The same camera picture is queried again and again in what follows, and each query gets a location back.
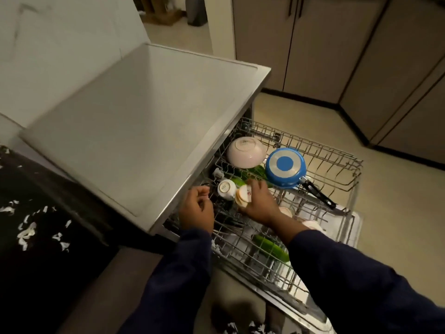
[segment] dishwasher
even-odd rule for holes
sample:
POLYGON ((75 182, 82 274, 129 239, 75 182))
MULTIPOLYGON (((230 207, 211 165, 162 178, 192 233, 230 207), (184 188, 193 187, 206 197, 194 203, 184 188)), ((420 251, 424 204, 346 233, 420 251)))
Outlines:
POLYGON ((151 235, 178 239, 176 208, 192 185, 208 185, 214 204, 215 263, 313 333, 331 333, 289 263, 252 237, 271 233, 222 200, 222 177, 257 177, 231 166, 230 143, 251 136, 267 147, 297 149, 306 177, 337 203, 327 208, 303 187, 270 185, 296 222, 314 220, 335 241, 356 247, 354 211, 362 161, 354 155, 254 120, 255 96, 270 68, 155 44, 143 45, 25 129, 21 137, 75 181, 151 235))

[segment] hand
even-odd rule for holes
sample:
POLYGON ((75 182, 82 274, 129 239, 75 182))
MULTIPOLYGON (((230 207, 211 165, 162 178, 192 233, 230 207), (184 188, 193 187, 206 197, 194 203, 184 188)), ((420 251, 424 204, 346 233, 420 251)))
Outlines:
POLYGON ((208 186, 194 186, 188 190, 179 209, 179 221, 183 230, 200 228, 212 234, 215 216, 209 192, 208 186))
POLYGON ((248 179, 247 184, 252 187, 252 202, 248 203, 247 207, 240 207, 239 210, 249 216, 250 219, 270 227, 273 219, 281 212, 267 188, 266 181, 258 182, 254 179, 248 179))

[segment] sleeve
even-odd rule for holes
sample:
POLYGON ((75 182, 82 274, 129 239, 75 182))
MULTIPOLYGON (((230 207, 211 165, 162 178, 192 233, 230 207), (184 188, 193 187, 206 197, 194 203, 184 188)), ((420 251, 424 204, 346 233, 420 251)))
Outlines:
POLYGON ((360 251, 319 231, 288 246, 292 267, 337 333, 445 333, 445 309, 360 251))
POLYGON ((139 306, 119 334, 191 334, 210 282, 210 258, 211 237, 207 232, 183 232, 175 250, 153 271, 139 306))

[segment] black baseboard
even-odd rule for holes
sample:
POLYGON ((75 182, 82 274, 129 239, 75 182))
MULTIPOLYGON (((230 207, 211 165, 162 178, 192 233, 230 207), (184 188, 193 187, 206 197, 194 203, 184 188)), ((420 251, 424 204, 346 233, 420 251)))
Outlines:
POLYGON ((413 155, 407 154, 405 152, 395 151, 393 149, 389 149, 389 148, 386 148, 384 146, 371 144, 369 142, 368 138, 364 135, 364 133, 360 130, 360 128, 354 123, 352 118, 349 117, 349 115, 346 113, 346 111, 344 111, 344 109, 342 108, 342 106, 340 104, 326 102, 324 100, 316 100, 314 98, 304 97, 304 96, 300 96, 300 95, 294 95, 294 94, 291 94, 291 93, 285 93, 283 91, 272 90, 272 89, 267 89, 267 88, 263 88, 261 90, 261 92, 262 93, 267 93, 269 95, 274 95, 274 96, 288 98, 288 99, 291 99, 291 100, 297 100, 298 102, 313 104, 315 106, 321 106, 321 107, 327 108, 327 109, 336 110, 340 114, 340 116, 344 119, 346 124, 348 124, 349 128, 354 132, 354 134, 357 136, 357 138, 360 140, 360 142, 364 146, 369 147, 370 149, 374 149, 374 150, 377 150, 377 151, 380 151, 380 152, 384 152, 386 154, 390 154, 392 156, 396 156, 396 157, 400 157, 400 158, 403 158, 403 159, 407 159, 407 160, 410 160, 412 162, 420 163, 420 164, 423 164, 423 165, 426 165, 426 166, 429 166, 429 167, 434 167, 434 168, 440 169, 440 170, 445 170, 445 164, 442 164, 442 163, 439 163, 439 162, 434 162, 432 160, 425 159, 425 158, 422 158, 422 157, 413 156, 413 155))
POLYGON ((316 100, 314 98, 304 97, 304 96, 300 96, 300 95, 295 95, 295 94, 292 94, 292 93, 285 93, 284 91, 273 90, 273 89, 268 89, 268 88, 263 88, 261 90, 261 92, 262 93, 267 93, 269 95, 274 95, 274 96, 288 98, 290 100, 297 100, 298 102, 313 104, 315 106, 322 106, 324 108, 333 109, 333 110, 337 110, 338 106, 339 106, 338 104, 331 103, 331 102, 326 102, 325 100, 316 100))

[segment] black handle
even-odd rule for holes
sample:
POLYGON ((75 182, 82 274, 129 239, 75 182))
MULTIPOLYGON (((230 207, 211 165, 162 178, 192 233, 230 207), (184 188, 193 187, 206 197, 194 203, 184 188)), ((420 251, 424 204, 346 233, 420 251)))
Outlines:
POLYGON ((331 210, 335 210, 337 204, 335 204, 328 196, 325 196, 315 185, 313 182, 309 180, 302 180, 301 185, 308 190, 315 197, 320 199, 327 207, 331 210))
POLYGON ((298 18, 301 17, 301 13, 303 12, 303 5, 304 5, 304 0, 301 0, 300 12, 298 13, 298 18))
POLYGON ((288 12, 289 17, 291 17, 291 15, 292 15, 292 3, 293 3, 293 1, 294 1, 294 0, 291 0, 291 1, 289 2, 289 12, 288 12))

